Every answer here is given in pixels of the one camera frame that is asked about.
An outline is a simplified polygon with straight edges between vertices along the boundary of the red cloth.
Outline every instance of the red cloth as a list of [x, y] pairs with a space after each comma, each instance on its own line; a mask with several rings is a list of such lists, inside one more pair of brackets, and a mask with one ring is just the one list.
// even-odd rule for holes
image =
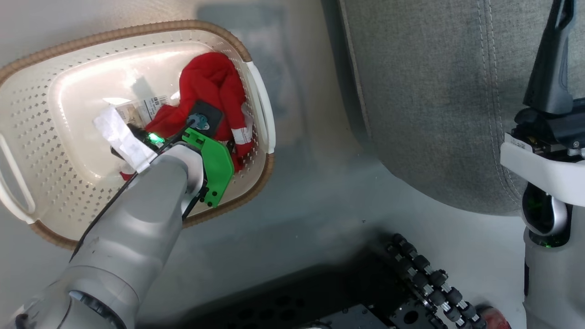
[[[154, 119], [144, 128], [163, 138], [175, 135], [186, 124], [187, 116], [196, 101], [202, 100], [223, 112], [223, 120], [214, 139], [227, 142], [233, 139], [232, 129], [246, 127], [242, 104], [246, 94], [236, 67], [222, 53], [206, 53], [195, 57], [185, 66], [179, 78], [181, 102], [173, 107], [163, 105]], [[242, 158], [252, 149], [252, 143], [236, 144], [235, 170], [242, 167]]]

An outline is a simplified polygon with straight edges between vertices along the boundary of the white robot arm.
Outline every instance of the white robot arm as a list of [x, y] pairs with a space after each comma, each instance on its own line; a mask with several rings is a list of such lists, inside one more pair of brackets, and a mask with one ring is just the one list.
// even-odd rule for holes
[[188, 146], [160, 155], [86, 232], [61, 277], [7, 327], [134, 328], [203, 181], [201, 155]]

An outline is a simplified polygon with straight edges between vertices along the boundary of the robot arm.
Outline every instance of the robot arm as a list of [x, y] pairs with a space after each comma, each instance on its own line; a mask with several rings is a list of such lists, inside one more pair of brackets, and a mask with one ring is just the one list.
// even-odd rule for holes
[[501, 164], [528, 187], [522, 197], [528, 329], [585, 323], [585, 98], [567, 90], [575, 0], [554, 0], [524, 104], [505, 137]]
[[8, 328], [134, 328], [203, 181], [201, 155], [188, 146], [155, 159], [88, 231], [59, 280]]

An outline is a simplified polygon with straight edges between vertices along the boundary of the green led light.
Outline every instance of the green led light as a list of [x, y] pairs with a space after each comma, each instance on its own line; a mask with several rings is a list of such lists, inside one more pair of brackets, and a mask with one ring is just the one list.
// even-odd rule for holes
[[164, 143], [164, 139], [158, 137], [155, 133], [148, 134], [148, 139], [150, 139], [150, 141], [152, 142], [152, 144]]

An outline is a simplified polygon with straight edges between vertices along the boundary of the seam stitching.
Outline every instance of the seam stitching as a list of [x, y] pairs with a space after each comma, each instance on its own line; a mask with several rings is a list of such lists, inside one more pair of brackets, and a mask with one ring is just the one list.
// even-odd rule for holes
[[[487, 106], [487, 109], [489, 111], [489, 109], [490, 109], [490, 101], [489, 101], [489, 95], [488, 95], [488, 88], [489, 88], [489, 86], [488, 86], [488, 83], [487, 83], [486, 53], [485, 53], [484, 46], [483, 46], [483, 30], [481, 29], [481, 10], [480, 10], [480, 5], [479, 5], [479, 0], [477, 0], [477, 15], [478, 15], [477, 17], [478, 17], [478, 20], [479, 20], [479, 35], [480, 35], [480, 41], [481, 41], [481, 58], [483, 60], [484, 82], [486, 83], [486, 106]], [[491, 127], [491, 118], [490, 118], [490, 116], [488, 116], [488, 124], [490, 126], [491, 151], [492, 151], [492, 154], [494, 156], [495, 172], [498, 174], [498, 178], [500, 179], [500, 184], [502, 185], [502, 188], [504, 189], [504, 191], [506, 192], [506, 194], [508, 194], [508, 196], [510, 197], [510, 199], [516, 205], [518, 205], [518, 203], [516, 202], [516, 200], [508, 192], [508, 189], [505, 188], [504, 182], [502, 181], [502, 177], [500, 175], [500, 171], [498, 170], [498, 160], [497, 160], [497, 157], [495, 156], [494, 133], [493, 133], [493, 129]]]

